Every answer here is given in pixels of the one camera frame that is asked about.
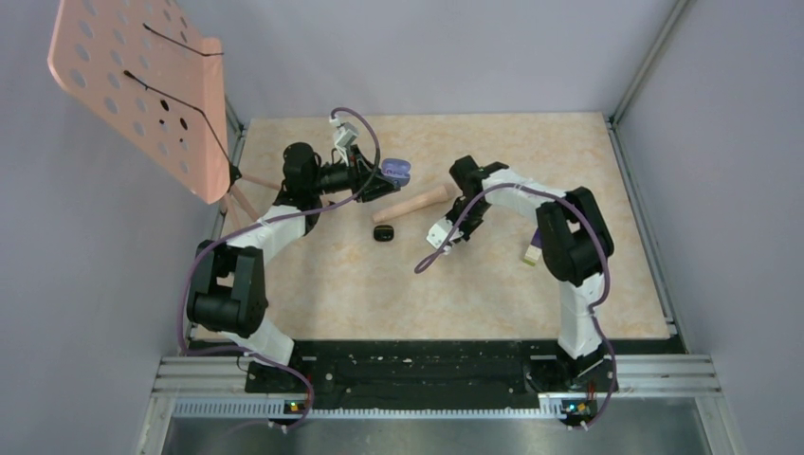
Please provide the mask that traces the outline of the grey-blue oval case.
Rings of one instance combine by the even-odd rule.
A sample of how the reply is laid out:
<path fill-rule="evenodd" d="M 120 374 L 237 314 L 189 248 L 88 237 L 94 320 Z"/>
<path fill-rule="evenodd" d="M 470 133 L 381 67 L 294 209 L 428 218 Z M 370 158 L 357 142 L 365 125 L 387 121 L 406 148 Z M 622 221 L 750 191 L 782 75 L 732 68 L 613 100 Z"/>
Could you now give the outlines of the grey-blue oval case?
<path fill-rule="evenodd" d="M 398 187 L 405 187 L 411 180 L 411 163 L 401 158 L 384 158 L 381 162 L 382 175 Z"/>

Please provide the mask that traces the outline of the black earbud charging case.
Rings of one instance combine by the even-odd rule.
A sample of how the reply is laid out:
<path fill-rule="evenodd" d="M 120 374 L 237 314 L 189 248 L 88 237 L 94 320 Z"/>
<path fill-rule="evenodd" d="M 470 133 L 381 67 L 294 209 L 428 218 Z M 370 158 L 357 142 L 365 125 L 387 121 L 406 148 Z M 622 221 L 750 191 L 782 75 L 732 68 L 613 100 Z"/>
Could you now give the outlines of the black earbud charging case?
<path fill-rule="evenodd" d="M 395 237 L 395 229 L 391 225 L 376 225 L 373 228 L 373 239 L 379 243 L 391 242 Z"/>

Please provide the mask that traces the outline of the purple and green toy blocks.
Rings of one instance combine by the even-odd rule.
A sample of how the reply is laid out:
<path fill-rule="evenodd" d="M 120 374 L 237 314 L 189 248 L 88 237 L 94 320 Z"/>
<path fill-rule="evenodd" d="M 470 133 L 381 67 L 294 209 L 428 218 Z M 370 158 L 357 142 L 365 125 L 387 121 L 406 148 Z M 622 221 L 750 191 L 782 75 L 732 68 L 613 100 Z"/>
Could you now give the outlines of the purple and green toy blocks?
<path fill-rule="evenodd" d="M 541 254 L 541 233 L 537 228 L 523 253 L 522 261 L 530 266 L 535 266 L 538 263 Z"/>

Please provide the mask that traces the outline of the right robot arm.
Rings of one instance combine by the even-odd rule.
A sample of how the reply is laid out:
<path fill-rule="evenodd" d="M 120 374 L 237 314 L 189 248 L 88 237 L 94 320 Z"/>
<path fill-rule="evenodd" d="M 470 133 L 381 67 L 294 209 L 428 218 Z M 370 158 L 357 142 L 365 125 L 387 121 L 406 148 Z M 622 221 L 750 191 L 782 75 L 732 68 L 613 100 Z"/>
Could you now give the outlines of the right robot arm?
<path fill-rule="evenodd" d="M 441 253 L 470 239 L 487 210 L 499 206 L 532 221 L 539 233 L 541 258 L 559 284 L 563 351 L 556 365 L 558 383 L 580 391 L 594 379 L 594 365 L 605 354 L 595 310 L 611 291 L 608 260 L 614 245 L 594 194 L 585 187 L 549 189 L 501 162 L 480 166 L 466 155 L 449 169 L 461 194 L 428 233 Z"/>

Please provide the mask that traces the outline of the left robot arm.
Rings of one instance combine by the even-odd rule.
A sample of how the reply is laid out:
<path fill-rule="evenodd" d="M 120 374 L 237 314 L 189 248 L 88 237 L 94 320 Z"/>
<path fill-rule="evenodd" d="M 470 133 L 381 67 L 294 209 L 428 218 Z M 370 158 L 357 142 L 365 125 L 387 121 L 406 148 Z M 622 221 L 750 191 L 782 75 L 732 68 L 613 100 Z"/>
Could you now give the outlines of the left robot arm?
<path fill-rule="evenodd" d="M 322 162 L 307 143 L 287 146 L 283 182 L 268 212 L 249 227 L 199 245 L 185 305 L 188 321 L 258 355 L 280 391 L 297 389 L 304 367 L 291 357 L 294 341 L 265 315 L 266 265 L 312 231 L 328 209 L 324 194 L 350 191 L 353 200 L 371 202 L 406 186 L 410 171 L 405 160 L 370 163 L 356 145 L 336 163 Z"/>

